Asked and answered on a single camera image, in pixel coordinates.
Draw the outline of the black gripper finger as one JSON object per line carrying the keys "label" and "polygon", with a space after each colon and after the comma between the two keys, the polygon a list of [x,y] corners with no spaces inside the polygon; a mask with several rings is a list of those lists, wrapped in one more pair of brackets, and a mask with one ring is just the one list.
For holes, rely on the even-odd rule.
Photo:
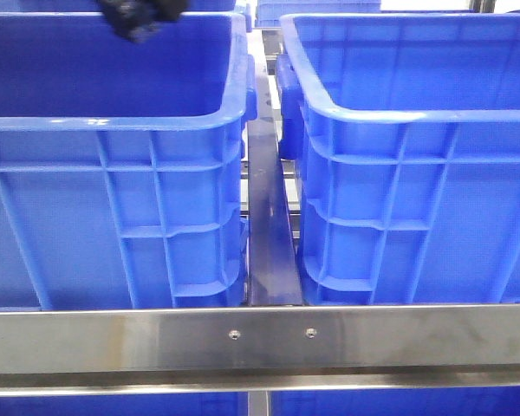
{"label": "black gripper finger", "polygon": [[100,11],[114,33],[133,43],[142,43],[159,31],[155,8],[148,1],[100,0]]}
{"label": "black gripper finger", "polygon": [[156,0],[155,19],[157,21],[177,21],[188,8],[188,0]]}

